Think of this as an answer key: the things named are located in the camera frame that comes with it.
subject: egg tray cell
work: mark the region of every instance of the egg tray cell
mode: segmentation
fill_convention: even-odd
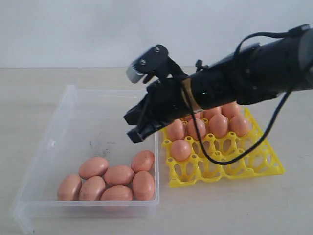
[[[263,132],[248,108],[244,108],[244,114],[251,124],[250,130],[246,135],[238,137],[234,132],[228,132],[225,137],[219,139],[209,133],[202,140],[205,150],[213,159],[229,161],[243,153],[262,136]],[[264,140],[250,154],[233,164],[216,165],[204,156],[199,141],[191,136],[186,136],[185,140],[192,146],[191,155],[185,161],[177,161],[170,154],[172,142],[167,139],[166,130],[167,128],[162,130],[162,147],[166,149],[166,164],[170,169],[170,187],[194,185],[197,181],[216,182],[223,177],[241,179],[279,175],[285,172],[267,140]]]

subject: wire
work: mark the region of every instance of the wire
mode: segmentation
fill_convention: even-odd
[[[246,41],[247,39],[250,39],[250,38],[253,38],[253,37],[257,37],[257,36],[265,36],[265,37],[270,37],[270,38],[276,38],[276,39],[279,39],[279,38],[286,38],[286,37],[289,37],[291,34],[289,32],[284,32],[284,33],[270,33],[270,32],[259,32],[259,33],[254,33],[254,34],[251,34],[247,37],[245,37],[239,44],[238,46],[236,47],[236,50],[234,52],[234,55],[233,55],[233,68],[235,70],[235,72],[238,72],[239,71],[239,67],[237,66],[238,65],[238,60],[237,60],[237,57],[239,55],[239,52],[240,52],[240,48],[241,48],[241,45],[243,44],[244,41]],[[277,116],[280,112],[280,110],[282,109],[283,105],[285,104],[285,102],[287,101],[288,97],[290,96],[290,94],[292,93],[294,87],[296,85],[296,81],[294,83],[291,83],[290,87],[287,89],[285,95],[283,96],[283,98],[280,100],[279,104],[277,105],[276,109],[274,110],[274,113],[268,123],[268,126],[265,130],[265,132],[263,133],[263,135],[260,137],[260,139],[253,145],[251,146],[250,148],[248,148],[244,153],[240,154],[239,156],[233,158],[232,160],[230,161],[227,161],[227,162],[220,162],[220,161],[216,161],[215,159],[211,158],[209,156],[209,154],[206,152],[205,148],[204,148],[204,145],[203,145],[203,142],[201,140],[201,136],[200,136],[200,132],[199,132],[199,129],[196,125],[196,117],[195,117],[195,114],[194,114],[194,111],[193,111],[193,107],[192,107],[192,103],[191,103],[191,100],[190,100],[190,97],[188,95],[188,92],[185,88],[185,86],[181,83],[181,87],[182,87],[182,90],[184,92],[184,95],[186,97],[186,100],[187,100],[187,103],[188,103],[188,106],[189,106],[189,111],[190,111],[190,114],[191,114],[191,117],[192,117],[192,120],[194,122],[194,127],[196,129],[196,133],[197,133],[197,137],[199,139],[199,144],[200,144],[200,147],[201,147],[201,150],[203,152],[203,154],[207,157],[207,159],[209,161],[211,161],[212,163],[214,164],[217,164],[217,165],[230,165],[230,164],[233,164],[237,161],[239,161],[240,159],[242,159],[244,156],[246,156],[247,154],[251,153],[254,149],[256,149],[264,140],[265,138],[268,136],[268,134],[270,133],[276,119],[277,119]]]

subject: brown egg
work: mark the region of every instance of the brown egg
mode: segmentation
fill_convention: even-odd
[[[109,168],[109,162],[103,157],[93,157],[85,161],[79,168],[79,175],[84,180],[93,176],[103,176]]]
[[[68,175],[61,182],[58,188],[58,200],[75,201],[78,199],[79,190],[82,187],[82,180],[79,175]]]
[[[133,191],[137,200],[147,201],[155,193],[155,181],[147,171],[140,171],[134,176]]]
[[[229,129],[237,136],[244,136],[249,131],[249,122],[245,116],[238,114],[229,121]]]
[[[79,192],[81,201],[98,201],[106,188],[104,180],[100,176],[87,179]]]
[[[240,114],[240,106],[236,101],[225,104],[222,106],[222,114],[230,120],[233,116]]]
[[[104,180],[110,186],[128,185],[134,177],[134,171],[126,165],[115,165],[110,167],[104,174]]]
[[[177,161],[184,161],[191,154],[190,144],[185,140],[176,140],[171,145],[170,153]]]
[[[150,150],[138,152],[133,159],[132,169],[135,173],[139,171],[149,171],[155,162],[155,155]]]
[[[204,110],[203,112],[203,118],[207,119],[208,121],[210,121],[210,119],[215,115],[215,114],[221,114],[222,113],[222,109],[219,107],[215,107],[213,109],[207,109]]]
[[[222,138],[228,132],[228,119],[222,114],[216,114],[210,119],[208,126],[209,133],[217,138]]]
[[[185,137],[185,128],[181,120],[176,119],[166,128],[167,138],[170,141],[183,139]]]
[[[133,191],[125,185],[108,188],[101,196],[101,201],[132,201]]]
[[[195,118],[201,119],[201,112],[196,113],[195,114]],[[188,116],[185,117],[186,121],[189,121],[190,119],[192,119],[191,115],[188,115]]]
[[[201,138],[203,138],[206,134],[205,123],[200,119],[196,119],[196,124],[199,130],[200,136]],[[190,120],[187,124],[187,133],[195,140],[199,140],[193,120]]]

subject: clear plastic container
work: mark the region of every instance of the clear plastic container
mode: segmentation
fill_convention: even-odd
[[[142,217],[159,203],[158,136],[133,144],[126,135],[132,127],[124,114],[145,91],[86,90],[68,85],[28,175],[15,198],[12,215],[24,233],[33,233],[34,217]],[[88,158],[105,156],[113,165],[129,165],[142,149],[156,155],[151,174],[156,192],[151,201],[57,201],[60,182]],[[108,212],[106,207],[123,207]]]

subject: table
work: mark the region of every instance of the table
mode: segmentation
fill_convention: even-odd
[[[194,68],[184,68],[191,73]],[[0,232],[19,234],[8,217],[66,84],[139,89],[115,69],[0,69]],[[269,135],[286,173],[169,188],[160,161],[160,204],[146,219],[35,219],[37,234],[309,234],[313,228],[313,91],[293,93]],[[262,129],[279,99],[249,108]]]

